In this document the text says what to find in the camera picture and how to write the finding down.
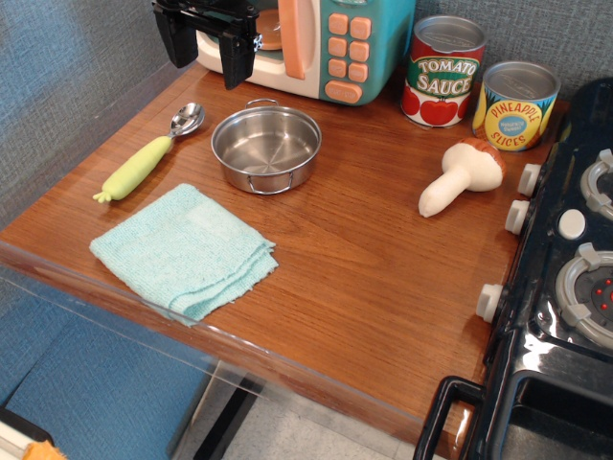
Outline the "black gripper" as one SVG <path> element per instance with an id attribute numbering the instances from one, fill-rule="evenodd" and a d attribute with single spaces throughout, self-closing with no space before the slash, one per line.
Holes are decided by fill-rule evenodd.
<path id="1" fill-rule="evenodd" d="M 184 68 L 197 58 L 195 32 L 219 40 L 224 84 L 232 90 L 253 73 L 261 48 L 256 21 L 260 10 L 250 1 L 152 1 L 159 34 L 170 62 Z"/>

